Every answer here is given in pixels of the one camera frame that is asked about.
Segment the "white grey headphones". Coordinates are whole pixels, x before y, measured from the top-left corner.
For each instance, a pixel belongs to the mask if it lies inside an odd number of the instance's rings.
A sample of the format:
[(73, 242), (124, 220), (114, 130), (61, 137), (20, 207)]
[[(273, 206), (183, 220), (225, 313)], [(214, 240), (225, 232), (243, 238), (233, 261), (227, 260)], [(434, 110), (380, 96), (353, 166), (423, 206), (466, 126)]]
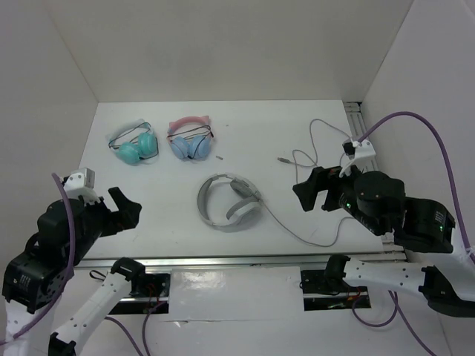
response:
[(197, 212), (208, 227), (225, 233), (244, 231), (262, 217), (262, 196), (248, 179), (214, 174), (197, 191)]

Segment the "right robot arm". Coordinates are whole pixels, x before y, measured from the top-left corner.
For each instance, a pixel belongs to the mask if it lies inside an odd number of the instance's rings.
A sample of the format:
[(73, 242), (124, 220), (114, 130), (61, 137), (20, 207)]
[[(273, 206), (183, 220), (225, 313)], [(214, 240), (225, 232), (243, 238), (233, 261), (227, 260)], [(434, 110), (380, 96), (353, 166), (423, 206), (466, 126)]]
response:
[(377, 237), (391, 233), (395, 245), (423, 254), (427, 264), (378, 267), (334, 254), (324, 270), (327, 288), (378, 286), (425, 298), (431, 309), (449, 317), (474, 317), (474, 267), (461, 228), (446, 207), (407, 197), (404, 183), (382, 172), (362, 173), (353, 166), (345, 176), (341, 170), (316, 167), (306, 181), (293, 185), (303, 210), (313, 210), (318, 193), (324, 191), (323, 211), (343, 209)]

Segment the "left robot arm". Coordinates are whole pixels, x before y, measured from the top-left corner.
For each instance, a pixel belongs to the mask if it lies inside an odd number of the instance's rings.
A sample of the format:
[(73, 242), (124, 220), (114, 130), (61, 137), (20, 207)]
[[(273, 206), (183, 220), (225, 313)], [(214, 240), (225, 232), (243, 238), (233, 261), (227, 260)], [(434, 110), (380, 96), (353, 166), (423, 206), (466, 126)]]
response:
[(57, 330), (54, 310), (66, 284), (88, 250), (100, 237), (137, 226), (142, 206), (119, 188), (108, 193), (118, 209), (103, 200), (87, 204), (63, 194), (38, 218), (38, 231), (27, 241), (4, 273), (2, 295), (7, 308), (6, 355), (79, 355), (89, 337), (127, 294), (146, 287), (145, 267), (127, 257), (116, 261), (91, 297)]

